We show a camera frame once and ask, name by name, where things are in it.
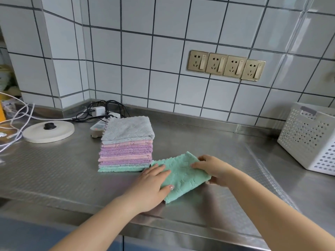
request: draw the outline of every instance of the forearm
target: forearm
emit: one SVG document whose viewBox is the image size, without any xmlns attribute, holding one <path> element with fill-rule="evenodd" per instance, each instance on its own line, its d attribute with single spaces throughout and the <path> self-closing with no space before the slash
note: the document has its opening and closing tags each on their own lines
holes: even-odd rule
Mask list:
<svg viewBox="0 0 335 251">
<path fill-rule="evenodd" d="M 271 250 L 334 249 L 333 236 L 245 173 L 231 169 L 225 181 Z"/>
<path fill-rule="evenodd" d="M 62 239 L 51 251 L 105 251 L 135 215 L 128 202 L 118 197 Z"/>
</svg>

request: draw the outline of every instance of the white plastic basket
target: white plastic basket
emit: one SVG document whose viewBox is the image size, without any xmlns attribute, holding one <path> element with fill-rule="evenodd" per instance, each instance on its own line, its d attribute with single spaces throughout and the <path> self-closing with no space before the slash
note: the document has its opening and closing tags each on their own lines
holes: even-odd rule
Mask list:
<svg viewBox="0 0 335 251">
<path fill-rule="evenodd" d="M 295 103 L 278 143 L 304 168 L 335 175 L 335 109 Z"/>
</svg>

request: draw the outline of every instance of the person's right arm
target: person's right arm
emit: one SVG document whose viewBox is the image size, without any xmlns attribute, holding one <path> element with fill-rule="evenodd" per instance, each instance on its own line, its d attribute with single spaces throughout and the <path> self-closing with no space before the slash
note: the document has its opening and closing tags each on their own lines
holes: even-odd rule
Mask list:
<svg viewBox="0 0 335 251">
<path fill-rule="evenodd" d="M 199 160 L 192 167 L 212 175 L 211 183 L 230 189 L 271 250 L 335 250 L 332 235 L 249 175 L 213 156 L 203 155 Z"/>
</svg>

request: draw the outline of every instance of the person's right hand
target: person's right hand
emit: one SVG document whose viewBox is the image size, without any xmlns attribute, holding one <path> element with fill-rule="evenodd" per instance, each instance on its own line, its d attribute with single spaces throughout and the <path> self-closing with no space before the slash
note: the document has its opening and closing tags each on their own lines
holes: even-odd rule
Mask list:
<svg viewBox="0 0 335 251">
<path fill-rule="evenodd" d="M 191 165 L 192 168 L 202 169 L 212 176 L 209 183 L 226 186 L 225 178 L 229 171 L 234 169 L 230 164 L 209 155 L 198 157 L 200 162 L 195 162 Z"/>
</svg>

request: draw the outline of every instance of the gray towel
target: gray towel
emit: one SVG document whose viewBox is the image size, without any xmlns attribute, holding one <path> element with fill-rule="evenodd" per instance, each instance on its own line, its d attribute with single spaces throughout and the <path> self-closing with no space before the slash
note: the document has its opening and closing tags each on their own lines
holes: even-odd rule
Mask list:
<svg viewBox="0 0 335 251">
<path fill-rule="evenodd" d="M 101 140 L 103 144 L 123 143 L 127 141 L 153 140 L 155 134 L 146 116 L 129 118 L 109 118 Z"/>
</svg>

